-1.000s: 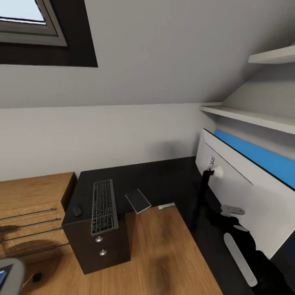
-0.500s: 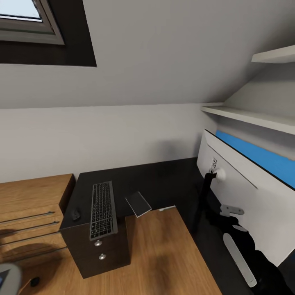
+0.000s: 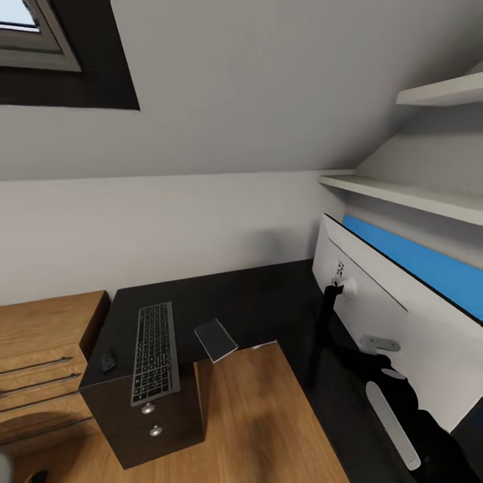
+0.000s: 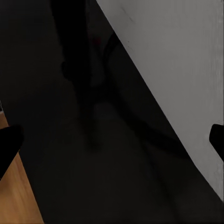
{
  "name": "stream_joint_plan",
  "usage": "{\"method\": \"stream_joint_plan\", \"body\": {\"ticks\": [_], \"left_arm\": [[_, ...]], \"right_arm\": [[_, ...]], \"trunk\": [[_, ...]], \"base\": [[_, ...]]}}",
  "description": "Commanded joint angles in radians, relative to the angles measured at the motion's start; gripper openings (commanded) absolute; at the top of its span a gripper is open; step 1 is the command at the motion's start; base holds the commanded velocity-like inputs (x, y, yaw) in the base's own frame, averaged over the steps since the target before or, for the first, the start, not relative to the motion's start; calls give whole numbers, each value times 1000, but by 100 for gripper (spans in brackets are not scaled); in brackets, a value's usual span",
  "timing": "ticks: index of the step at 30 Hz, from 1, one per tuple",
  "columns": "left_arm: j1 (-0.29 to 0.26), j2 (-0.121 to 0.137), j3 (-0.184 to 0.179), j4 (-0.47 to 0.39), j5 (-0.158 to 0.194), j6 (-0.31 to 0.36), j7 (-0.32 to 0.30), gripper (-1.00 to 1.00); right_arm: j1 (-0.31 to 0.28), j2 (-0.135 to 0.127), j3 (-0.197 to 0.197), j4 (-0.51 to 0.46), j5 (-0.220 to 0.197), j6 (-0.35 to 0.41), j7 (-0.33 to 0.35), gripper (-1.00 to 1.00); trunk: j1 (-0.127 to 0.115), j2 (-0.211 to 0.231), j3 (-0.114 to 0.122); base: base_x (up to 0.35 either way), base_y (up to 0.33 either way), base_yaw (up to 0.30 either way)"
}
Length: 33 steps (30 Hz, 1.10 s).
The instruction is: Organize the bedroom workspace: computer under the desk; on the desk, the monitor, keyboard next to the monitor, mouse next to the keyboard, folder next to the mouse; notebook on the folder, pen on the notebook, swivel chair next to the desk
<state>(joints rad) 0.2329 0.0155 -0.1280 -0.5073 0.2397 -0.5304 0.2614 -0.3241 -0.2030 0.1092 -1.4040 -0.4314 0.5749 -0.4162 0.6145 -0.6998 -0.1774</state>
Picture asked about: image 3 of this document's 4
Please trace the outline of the notebook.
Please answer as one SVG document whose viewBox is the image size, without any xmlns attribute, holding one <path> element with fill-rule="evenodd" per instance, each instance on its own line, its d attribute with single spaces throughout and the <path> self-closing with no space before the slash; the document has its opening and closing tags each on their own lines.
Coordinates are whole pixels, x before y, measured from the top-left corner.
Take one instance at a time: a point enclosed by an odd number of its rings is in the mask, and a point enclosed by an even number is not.
<svg viewBox="0 0 483 483">
<path fill-rule="evenodd" d="M 194 329 L 213 363 L 234 352 L 237 345 L 218 319 L 206 322 Z"/>
</svg>

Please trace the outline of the mouse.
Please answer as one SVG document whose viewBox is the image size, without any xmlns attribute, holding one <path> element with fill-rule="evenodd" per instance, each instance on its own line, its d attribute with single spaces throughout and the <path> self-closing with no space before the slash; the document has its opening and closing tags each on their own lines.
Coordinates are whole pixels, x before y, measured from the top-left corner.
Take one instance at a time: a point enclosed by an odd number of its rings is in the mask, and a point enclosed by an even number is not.
<svg viewBox="0 0 483 483">
<path fill-rule="evenodd" d="M 99 358 L 99 369 L 100 371 L 107 371 L 114 367 L 116 365 L 116 360 L 114 355 L 111 352 L 104 353 L 100 358 Z"/>
</svg>

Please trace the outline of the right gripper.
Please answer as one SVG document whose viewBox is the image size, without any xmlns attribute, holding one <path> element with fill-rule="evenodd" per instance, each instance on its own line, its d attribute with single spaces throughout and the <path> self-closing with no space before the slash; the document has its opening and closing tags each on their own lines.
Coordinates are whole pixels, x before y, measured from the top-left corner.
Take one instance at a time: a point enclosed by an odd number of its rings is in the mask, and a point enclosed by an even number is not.
<svg viewBox="0 0 483 483">
<path fill-rule="evenodd" d="M 376 361 L 380 362 L 381 365 L 390 366 L 390 360 L 385 354 L 377 354 L 377 356 L 373 356 L 372 354 L 361 352 L 360 347 L 353 349 L 350 347 L 341 347 L 339 344 L 336 344 L 335 351 L 336 358 L 342 360 L 343 367 L 349 370 L 354 370 L 354 372 L 361 377 L 362 366 L 366 365 L 369 361 Z"/>
</svg>

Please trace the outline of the swivel chair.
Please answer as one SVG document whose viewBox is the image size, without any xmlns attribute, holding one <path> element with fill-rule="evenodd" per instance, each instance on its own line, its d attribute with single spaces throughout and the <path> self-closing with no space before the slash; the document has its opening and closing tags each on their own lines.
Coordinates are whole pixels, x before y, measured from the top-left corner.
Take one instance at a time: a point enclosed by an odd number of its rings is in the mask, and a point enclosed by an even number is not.
<svg viewBox="0 0 483 483">
<path fill-rule="evenodd" d="M 47 471 L 31 473 L 21 483 L 45 483 L 46 477 Z M 5 451 L 0 450 L 0 483 L 13 483 L 13 478 L 13 459 Z"/>
</svg>

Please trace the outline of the keyboard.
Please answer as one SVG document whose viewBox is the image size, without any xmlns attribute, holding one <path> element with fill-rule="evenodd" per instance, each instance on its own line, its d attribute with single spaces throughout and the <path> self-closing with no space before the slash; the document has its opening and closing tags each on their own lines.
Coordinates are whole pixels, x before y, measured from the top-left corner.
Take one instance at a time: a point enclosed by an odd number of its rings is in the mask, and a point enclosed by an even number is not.
<svg viewBox="0 0 483 483">
<path fill-rule="evenodd" d="M 180 392 L 172 301 L 139 310 L 131 407 Z"/>
</svg>

